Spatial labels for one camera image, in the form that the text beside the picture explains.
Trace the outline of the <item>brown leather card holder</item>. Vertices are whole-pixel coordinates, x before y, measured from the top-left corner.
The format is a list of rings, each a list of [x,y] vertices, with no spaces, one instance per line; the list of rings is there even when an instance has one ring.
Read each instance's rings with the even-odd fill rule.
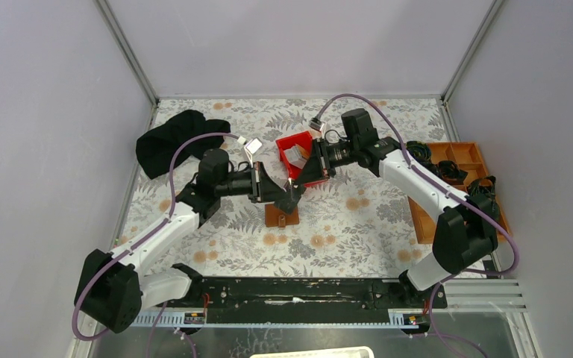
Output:
[[[298,208],[296,207],[291,213],[286,213],[278,209],[273,204],[266,204],[264,207],[265,226],[285,228],[299,224],[300,218]]]

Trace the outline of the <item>stack of credit cards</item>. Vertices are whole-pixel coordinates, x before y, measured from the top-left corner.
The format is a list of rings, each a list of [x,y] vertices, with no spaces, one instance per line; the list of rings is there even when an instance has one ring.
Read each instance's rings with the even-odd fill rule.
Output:
[[[294,145],[293,147],[284,150],[284,156],[288,164],[298,169],[303,169],[310,157],[310,154],[300,145]]]

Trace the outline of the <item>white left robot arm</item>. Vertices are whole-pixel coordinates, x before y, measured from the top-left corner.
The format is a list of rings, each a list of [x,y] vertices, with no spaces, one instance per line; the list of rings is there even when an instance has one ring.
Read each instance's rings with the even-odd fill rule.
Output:
[[[195,178],[175,196],[171,211],[152,224],[142,238],[112,251],[92,251],[84,261],[72,322],[85,313],[114,333],[126,330],[144,308],[176,299],[191,307],[201,299],[200,284],[179,268],[149,274],[153,264],[175,243],[197,231],[228,196],[244,195],[252,203],[273,203],[292,211],[305,191],[302,183],[276,184],[261,162],[231,170],[228,153],[206,151]]]

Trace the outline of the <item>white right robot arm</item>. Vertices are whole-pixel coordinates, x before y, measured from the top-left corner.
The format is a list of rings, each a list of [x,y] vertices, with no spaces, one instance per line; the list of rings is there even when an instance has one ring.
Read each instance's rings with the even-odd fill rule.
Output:
[[[358,108],[341,116],[345,139],[312,141],[309,159],[290,184],[298,201],[307,183],[335,175],[336,168],[357,163],[373,175],[401,189],[435,222],[431,253],[399,277],[401,303],[417,307],[428,289],[455,276],[498,247],[492,202],[484,195],[470,196],[421,166],[390,136],[381,138],[367,110]]]

